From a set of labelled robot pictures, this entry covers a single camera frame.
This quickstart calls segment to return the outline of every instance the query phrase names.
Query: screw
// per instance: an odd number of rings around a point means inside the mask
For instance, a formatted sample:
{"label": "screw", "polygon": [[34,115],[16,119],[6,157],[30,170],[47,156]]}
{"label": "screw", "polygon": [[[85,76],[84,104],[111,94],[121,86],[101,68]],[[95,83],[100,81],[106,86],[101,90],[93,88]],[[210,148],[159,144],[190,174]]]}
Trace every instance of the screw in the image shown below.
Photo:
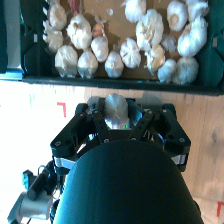
{"label": "screw", "polygon": [[60,141],[58,141],[58,142],[55,143],[55,146],[59,146],[59,145],[61,145],[61,142]]}
{"label": "screw", "polygon": [[182,142],[182,143],[184,143],[185,142],[185,139],[184,138],[180,138],[179,141]]}

